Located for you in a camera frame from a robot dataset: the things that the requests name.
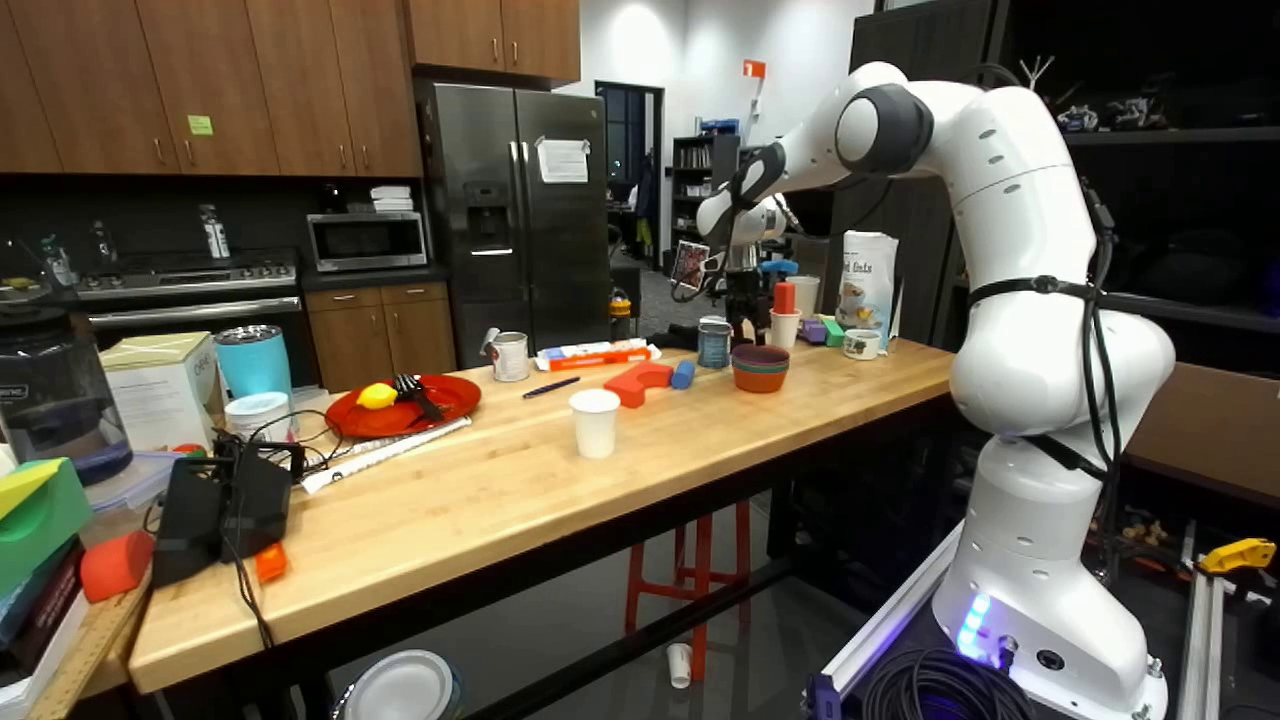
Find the red plate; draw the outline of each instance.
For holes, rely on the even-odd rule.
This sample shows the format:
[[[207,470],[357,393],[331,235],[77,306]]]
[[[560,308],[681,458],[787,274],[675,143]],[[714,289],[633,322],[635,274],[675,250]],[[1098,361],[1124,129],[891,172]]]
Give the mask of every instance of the red plate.
[[[419,384],[432,398],[432,405],[446,414],[446,422],[459,422],[479,407],[479,387],[471,382],[424,375]],[[326,414],[328,430],[346,441],[388,441],[388,438],[435,430],[432,422],[424,422],[417,414],[411,401],[396,401],[394,407],[372,414],[372,407],[361,407],[357,398],[361,393],[349,393],[349,398],[331,401]]]

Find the stainless steel refrigerator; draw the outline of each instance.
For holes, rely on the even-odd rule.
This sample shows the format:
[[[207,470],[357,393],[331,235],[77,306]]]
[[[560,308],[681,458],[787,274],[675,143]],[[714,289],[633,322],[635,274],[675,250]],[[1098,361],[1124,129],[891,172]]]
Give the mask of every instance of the stainless steel refrigerator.
[[[424,191],[447,243],[457,350],[607,328],[607,189],[596,98],[424,84]]]

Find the backsplash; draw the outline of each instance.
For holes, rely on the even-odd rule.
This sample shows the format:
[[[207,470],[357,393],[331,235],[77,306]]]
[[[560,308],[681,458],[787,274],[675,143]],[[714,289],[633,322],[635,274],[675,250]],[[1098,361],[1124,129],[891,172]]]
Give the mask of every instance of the backsplash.
[[[335,185],[368,195],[372,182]],[[88,230],[110,222],[119,255],[188,255],[201,203],[218,203],[231,255],[305,254],[305,215],[326,207],[331,182],[220,178],[0,178],[0,242],[38,250],[57,233],[71,264],[93,264]]]

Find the drawer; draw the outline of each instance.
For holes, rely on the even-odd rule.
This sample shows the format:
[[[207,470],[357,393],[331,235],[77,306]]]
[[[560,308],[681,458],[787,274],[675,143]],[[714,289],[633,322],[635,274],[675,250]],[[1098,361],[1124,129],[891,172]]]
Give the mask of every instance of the drawer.
[[[341,313],[341,308],[376,308],[376,289],[331,289],[331,291],[310,291],[310,313]]]
[[[386,306],[447,302],[446,285],[396,285],[382,289]]]

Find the orange handle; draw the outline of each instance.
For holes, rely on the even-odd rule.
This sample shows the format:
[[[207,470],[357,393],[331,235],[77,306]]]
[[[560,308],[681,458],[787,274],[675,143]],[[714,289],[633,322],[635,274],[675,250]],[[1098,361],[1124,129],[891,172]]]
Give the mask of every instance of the orange handle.
[[[271,545],[251,558],[256,584],[276,584],[289,574],[286,545]]]

